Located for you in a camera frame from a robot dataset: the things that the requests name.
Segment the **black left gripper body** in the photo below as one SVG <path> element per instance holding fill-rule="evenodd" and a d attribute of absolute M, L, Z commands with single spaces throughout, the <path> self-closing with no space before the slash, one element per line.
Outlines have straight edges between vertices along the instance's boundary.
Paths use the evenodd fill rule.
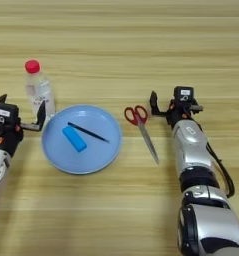
<path fill-rule="evenodd" d="M 26 123 L 16 124 L 11 127 L 0 126 L 0 150 L 13 157 L 19 143 L 23 140 L 24 130 L 39 132 L 41 129 L 40 125 Z"/>

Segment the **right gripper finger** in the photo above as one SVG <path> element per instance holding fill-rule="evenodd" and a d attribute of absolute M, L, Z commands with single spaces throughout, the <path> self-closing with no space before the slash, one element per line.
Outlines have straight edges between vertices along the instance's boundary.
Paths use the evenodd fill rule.
<path fill-rule="evenodd" d="M 167 113 L 159 110 L 157 101 L 158 101 L 157 94 L 155 91 L 152 91 L 149 99 L 151 114 L 154 116 L 165 117 Z"/>

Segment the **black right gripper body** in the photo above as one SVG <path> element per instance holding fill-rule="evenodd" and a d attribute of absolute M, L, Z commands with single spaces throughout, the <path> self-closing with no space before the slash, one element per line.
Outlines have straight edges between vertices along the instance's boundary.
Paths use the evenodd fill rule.
<path fill-rule="evenodd" d="M 174 128 L 179 121 L 192 120 L 192 115 L 198 114 L 202 110 L 203 107 L 196 100 L 186 102 L 172 99 L 166 112 L 166 120 L 171 128 Z"/>

